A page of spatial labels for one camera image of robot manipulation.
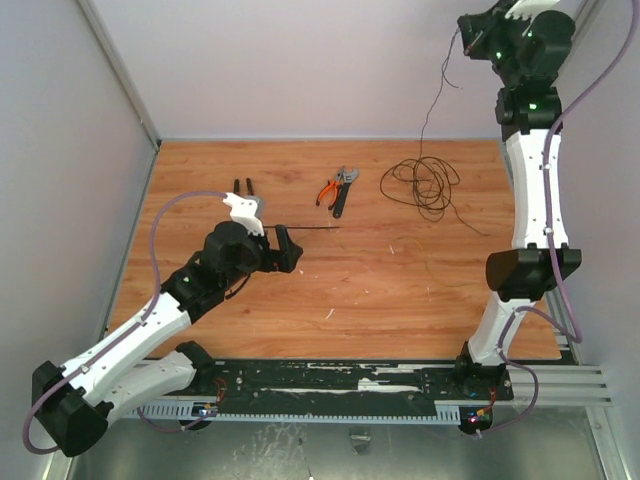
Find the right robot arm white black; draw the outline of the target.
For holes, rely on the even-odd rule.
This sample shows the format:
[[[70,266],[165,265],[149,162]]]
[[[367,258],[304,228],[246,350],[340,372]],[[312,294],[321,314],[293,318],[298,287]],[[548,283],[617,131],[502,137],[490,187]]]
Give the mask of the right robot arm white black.
[[[511,247],[487,259],[491,296],[455,361],[456,391],[476,398],[503,387],[504,358],[522,318],[582,261],[562,220],[557,155],[563,107],[554,85],[575,23],[552,1],[498,1],[484,13],[461,16],[458,27],[465,56],[490,61],[503,83],[495,115],[515,202]]]

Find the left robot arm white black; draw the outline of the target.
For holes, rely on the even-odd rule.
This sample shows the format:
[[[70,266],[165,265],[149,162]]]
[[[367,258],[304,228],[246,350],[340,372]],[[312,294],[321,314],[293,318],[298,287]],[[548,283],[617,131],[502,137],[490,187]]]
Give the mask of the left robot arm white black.
[[[40,454],[29,430],[33,420],[54,444],[47,453],[75,457],[94,446],[129,411],[166,393],[187,388],[200,395],[215,381],[206,351],[194,342],[178,346],[157,364],[134,368],[158,345],[190,327],[239,293],[255,272],[290,273],[303,254],[284,225],[278,246],[234,221],[215,226],[203,247],[157,285],[141,310],[84,353],[57,366],[45,361],[32,373],[32,407],[23,444]]]

